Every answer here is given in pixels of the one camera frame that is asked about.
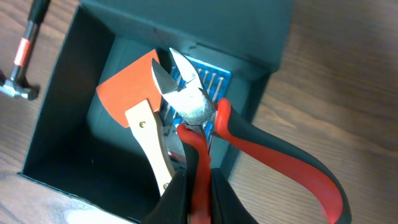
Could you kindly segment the orange scraper wooden handle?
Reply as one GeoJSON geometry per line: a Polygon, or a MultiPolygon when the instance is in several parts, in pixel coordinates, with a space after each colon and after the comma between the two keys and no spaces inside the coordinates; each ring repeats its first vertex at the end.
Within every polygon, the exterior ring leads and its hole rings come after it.
{"type": "Polygon", "coordinates": [[[162,195],[175,169],[163,140],[159,118],[162,96],[152,77],[152,62],[158,61],[153,49],[98,85],[96,93],[108,114],[131,130],[149,161],[162,195]]]}

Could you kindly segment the blue precision screwdriver set case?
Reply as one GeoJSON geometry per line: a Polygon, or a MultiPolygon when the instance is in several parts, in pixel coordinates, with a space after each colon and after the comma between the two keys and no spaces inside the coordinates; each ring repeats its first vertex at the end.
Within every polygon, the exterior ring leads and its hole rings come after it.
{"type": "MultiPolygon", "coordinates": [[[[216,66],[213,66],[209,63],[205,63],[202,61],[199,61],[194,58],[189,58],[191,63],[193,63],[193,66],[196,68],[200,79],[203,83],[203,86],[207,90],[209,97],[211,100],[215,101],[216,103],[220,100],[220,98],[224,97],[226,95],[230,80],[231,80],[231,73],[227,70],[223,70],[222,68],[218,68],[216,66]]],[[[178,83],[179,87],[184,86],[185,80],[182,80],[180,77],[180,72],[177,69],[177,66],[174,65],[171,67],[171,62],[170,63],[164,63],[167,68],[171,68],[169,75],[178,83]]],[[[165,128],[165,135],[167,136],[170,134],[169,132],[171,131],[171,127],[177,125],[179,123],[183,123],[184,120],[174,108],[172,108],[166,101],[162,100],[162,106],[161,106],[161,111],[160,111],[160,117],[162,118],[163,124],[166,127],[165,128]]],[[[210,145],[213,136],[212,132],[215,129],[215,125],[210,122],[206,122],[203,125],[203,129],[206,133],[206,140],[208,144],[210,145]]],[[[223,157],[221,155],[222,150],[228,148],[227,146],[223,146],[222,149],[220,149],[220,152],[214,151],[211,154],[216,156],[216,160],[211,162],[211,166],[213,167],[221,167],[221,163],[223,161],[223,157]]]]}

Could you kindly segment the red black cutting pliers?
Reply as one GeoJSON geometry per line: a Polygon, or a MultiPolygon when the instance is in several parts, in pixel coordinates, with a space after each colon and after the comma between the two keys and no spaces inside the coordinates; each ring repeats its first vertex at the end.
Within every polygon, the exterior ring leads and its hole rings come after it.
{"type": "Polygon", "coordinates": [[[170,53],[185,80],[177,82],[158,63],[152,62],[152,76],[164,100],[183,118],[177,134],[187,160],[187,220],[211,222],[210,155],[203,125],[212,121],[218,138],[252,158],[294,180],[311,192],[322,206],[328,223],[351,223],[348,198],[338,179],[317,158],[297,146],[275,137],[246,121],[228,99],[213,103],[198,72],[188,58],[175,49],[170,53]]]}

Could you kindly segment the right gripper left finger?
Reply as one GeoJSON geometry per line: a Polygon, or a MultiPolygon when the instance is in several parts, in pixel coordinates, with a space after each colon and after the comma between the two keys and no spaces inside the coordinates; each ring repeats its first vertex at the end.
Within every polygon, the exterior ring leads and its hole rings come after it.
{"type": "Polygon", "coordinates": [[[187,223],[187,174],[178,170],[161,196],[155,208],[142,224],[186,224],[187,223]]]}

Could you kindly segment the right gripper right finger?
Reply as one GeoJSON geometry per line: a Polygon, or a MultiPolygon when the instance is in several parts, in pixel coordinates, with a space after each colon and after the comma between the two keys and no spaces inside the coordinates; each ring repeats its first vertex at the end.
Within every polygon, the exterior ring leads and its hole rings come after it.
{"type": "Polygon", "coordinates": [[[212,224],[258,224],[219,168],[211,170],[210,208],[212,224]]]}

